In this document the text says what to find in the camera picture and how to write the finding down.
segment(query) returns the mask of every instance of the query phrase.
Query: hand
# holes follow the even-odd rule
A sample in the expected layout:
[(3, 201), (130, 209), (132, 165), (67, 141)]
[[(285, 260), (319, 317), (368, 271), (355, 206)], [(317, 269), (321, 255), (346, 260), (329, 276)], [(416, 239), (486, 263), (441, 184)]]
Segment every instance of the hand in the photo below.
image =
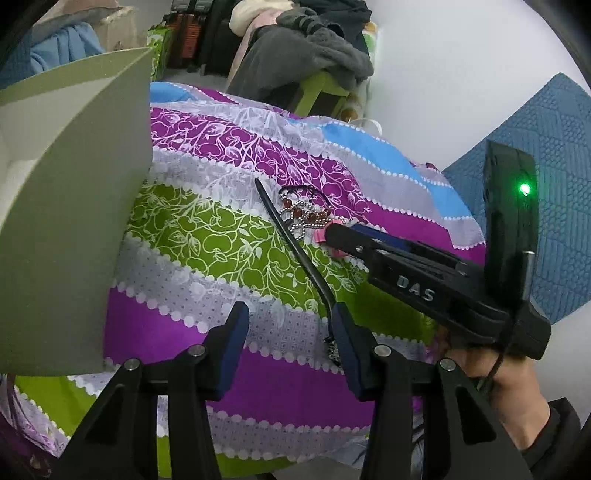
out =
[[(442, 357), (454, 360), (470, 378), (488, 375), (498, 352), (489, 348), (447, 350), (449, 345), (443, 338), (445, 334), (438, 334)], [(531, 358), (504, 358), (495, 375), (491, 406), (519, 450), (525, 450), (535, 442), (550, 418), (550, 407), (540, 393)]]

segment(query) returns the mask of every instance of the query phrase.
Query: black device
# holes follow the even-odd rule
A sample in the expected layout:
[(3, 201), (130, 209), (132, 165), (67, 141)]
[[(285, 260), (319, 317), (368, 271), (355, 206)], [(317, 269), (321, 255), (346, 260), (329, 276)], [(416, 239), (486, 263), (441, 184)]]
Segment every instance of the black device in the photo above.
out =
[[(493, 168), (503, 165), (496, 163)], [(282, 221), (260, 181), (255, 184), (271, 219), (323, 299), (333, 336), (327, 343), (337, 346), (349, 389), (359, 401), (375, 402), (361, 479), (410, 477), (412, 396), (420, 395), (425, 419), (424, 479), (531, 480), (522, 454), (485, 395), (455, 362), (443, 359), (427, 365), (408, 361), (389, 346), (378, 345), (371, 330), (356, 325), (347, 306), (335, 302), (330, 287)], [(502, 183), (497, 185), (506, 188)], [(509, 202), (498, 202), (491, 210), (502, 214), (510, 207)], [(509, 308), (502, 307), (487, 290), (482, 266), (448, 252), (363, 225), (348, 228), (333, 223), (326, 228), (325, 237), (328, 246), (363, 260), (372, 284), (447, 325), (469, 343), (498, 348), (499, 360), (490, 378), (479, 387), (492, 381), (508, 352), (542, 356), (550, 324), (532, 311), (529, 302), (534, 265), (529, 251), (504, 255), (509, 263), (518, 261), (522, 267), (516, 294), (520, 300)]]
[[(516, 148), (488, 142), (484, 183), (484, 267), (363, 225), (329, 225), (326, 244), (361, 259), (370, 283), (467, 343), (502, 349), (510, 327), (509, 353), (539, 360), (551, 325), (529, 302), (538, 241), (534, 159)], [(523, 301), (527, 306), (521, 309)], [(513, 327), (517, 310), (520, 315)]]
[(538, 181), (534, 158), (517, 148), (488, 141), (483, 170), (486, 213), (487, 292), (515, 307), (524, 282), (522, 252), (538, 247)]
[(220, 480), (205, 401), (230, 389), (248, 327), (248, 307), (237, 301), (202, 345), (154, 364), (127, 360), (76, 429), (52, 480), (158, 480), (158, 395), (168, 396), (173, 478)]

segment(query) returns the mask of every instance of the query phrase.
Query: green led light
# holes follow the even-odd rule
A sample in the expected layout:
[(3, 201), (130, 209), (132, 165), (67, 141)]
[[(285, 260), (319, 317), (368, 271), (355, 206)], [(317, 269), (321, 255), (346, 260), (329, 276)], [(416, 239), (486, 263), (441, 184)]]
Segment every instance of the green led light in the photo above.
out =
[(527, 183), (522, 183), (519, 185), (519, 191), (527, 197), (531, 192), (531, 187)]

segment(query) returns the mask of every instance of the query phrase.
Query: floral pattern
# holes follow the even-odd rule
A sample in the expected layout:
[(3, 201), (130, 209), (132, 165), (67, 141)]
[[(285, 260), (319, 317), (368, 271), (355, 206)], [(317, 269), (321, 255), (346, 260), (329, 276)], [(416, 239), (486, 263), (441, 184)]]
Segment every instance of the floral pattern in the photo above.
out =
[(279, 185), (313, 184), (335, 207), (335, 214), (366, 221), (371, 203), (349, 170), (336, 160), (314, 157), (207, 115), (152, 108), (152, 144), (261, 171)]
[[(318, 311), (319, 295), (273, 224), (172, 186), (145, 186), (128, 231), (203, 275), (238, 282), (292, 307)], [(340, 300), (356, 293), (366, 274), (304, 246)]]

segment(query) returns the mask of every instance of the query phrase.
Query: black bracket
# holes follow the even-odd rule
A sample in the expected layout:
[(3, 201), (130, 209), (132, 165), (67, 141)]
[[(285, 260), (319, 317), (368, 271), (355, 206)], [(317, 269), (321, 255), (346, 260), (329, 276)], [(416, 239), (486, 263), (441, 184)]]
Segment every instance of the black bracket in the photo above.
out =
[(410, 478), (413, 395), (424, 403), (424, 479), (532, 479), (498, 416), (453, 360), (406, 360), (356, 325), (344, 303), (335, 305), (332, 322), (349, 389), (375, 402), (361, 480)]
[(219, 401), (230, 389), (248, 328), (248, 307), (236, 302), (202, 345), (155, 364), (127, 360), (76, 429), (51, 478), (157, 480), (157, 400), (168, 395), (173, 477), (219, 480), (205, 401)]

